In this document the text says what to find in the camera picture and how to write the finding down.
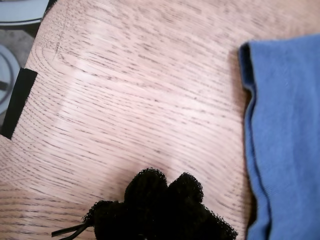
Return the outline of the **black gripper foam finger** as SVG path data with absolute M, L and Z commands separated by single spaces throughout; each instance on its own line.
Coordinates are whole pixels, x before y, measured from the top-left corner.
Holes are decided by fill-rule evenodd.
M 203 188 L 184 172 L 167 188 L 161 209 L 163 240 L 234 240 L 238 233 L 203 204 Z
M 167 188 L 167 179 L 160 170 L 144 169 L 128 184 L 122 202 L 96 202 L 83 223 L 94 228 L 97 240 L 142 240 L 150 233 L 154 208 Z

